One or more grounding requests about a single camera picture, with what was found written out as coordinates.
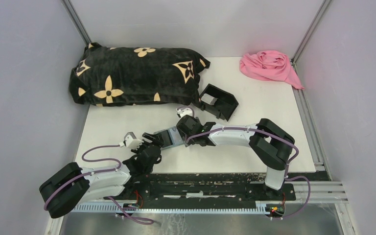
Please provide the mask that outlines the green card holder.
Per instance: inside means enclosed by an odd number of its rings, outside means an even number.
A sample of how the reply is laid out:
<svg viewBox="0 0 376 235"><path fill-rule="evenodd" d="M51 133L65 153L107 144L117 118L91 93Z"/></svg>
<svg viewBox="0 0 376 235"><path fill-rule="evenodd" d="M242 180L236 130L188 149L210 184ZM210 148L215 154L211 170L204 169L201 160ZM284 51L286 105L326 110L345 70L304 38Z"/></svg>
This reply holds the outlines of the green card holder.
<svg viewBox="0 0 376 235"><path fill-rule="evenodd" d="M154 132L154 136L164 143L161 150L186 145L176 126Z"/></svg>

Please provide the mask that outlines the black card box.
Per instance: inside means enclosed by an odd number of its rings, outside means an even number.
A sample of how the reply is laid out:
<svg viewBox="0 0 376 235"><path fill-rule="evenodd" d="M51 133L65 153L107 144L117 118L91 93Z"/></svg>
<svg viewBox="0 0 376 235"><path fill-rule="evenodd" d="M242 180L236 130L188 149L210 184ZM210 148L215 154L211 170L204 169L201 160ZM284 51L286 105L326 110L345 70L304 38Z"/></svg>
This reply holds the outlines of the black card box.
<svg viewBox="0 0 376 235"><path fill-rule="evenodd" d="M213 106L204 103L201 98L204 94L212 95L218 100ZM224 91L215 85L208 84L200 94L199 109L214 115L217 119L229 121L239 103L235 96L227 91Z"/></svg>

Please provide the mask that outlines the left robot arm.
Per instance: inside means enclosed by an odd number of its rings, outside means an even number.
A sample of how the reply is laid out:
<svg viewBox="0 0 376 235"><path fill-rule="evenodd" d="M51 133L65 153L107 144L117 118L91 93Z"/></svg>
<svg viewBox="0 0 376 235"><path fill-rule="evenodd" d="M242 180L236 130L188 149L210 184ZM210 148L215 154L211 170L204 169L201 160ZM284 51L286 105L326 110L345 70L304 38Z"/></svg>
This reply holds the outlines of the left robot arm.
<svg viewBox="0 0 376 235"><path fill-rule="evenodd" d="M71 162L46 180L39 192L44 210L51 218L59 218L71 212L77 205L108 196L129 199L135 191L134 184L153 171L162 160L161 148L171 145L168 134L143 133L142 139L129 132L117 147L126 147L134 155L115 165L105 167L80 167Z"/></svg>

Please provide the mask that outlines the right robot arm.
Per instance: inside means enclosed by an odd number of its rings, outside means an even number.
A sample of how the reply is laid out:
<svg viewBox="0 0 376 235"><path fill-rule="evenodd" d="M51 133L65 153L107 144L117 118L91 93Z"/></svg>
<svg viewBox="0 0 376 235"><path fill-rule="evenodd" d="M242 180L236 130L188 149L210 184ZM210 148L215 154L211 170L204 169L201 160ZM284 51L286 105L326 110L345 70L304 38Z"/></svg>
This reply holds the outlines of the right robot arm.
<svg viewBox="0 0 376 235"><path fill-rule="evenodd" d="M216 122L202 124L196 117L183 116L176 129L186 146L251 148L266 165L263 194L270 200L282 195L290 162L299 154L294 138L267 118L262 118L257 124L226 126Z"/></svg>

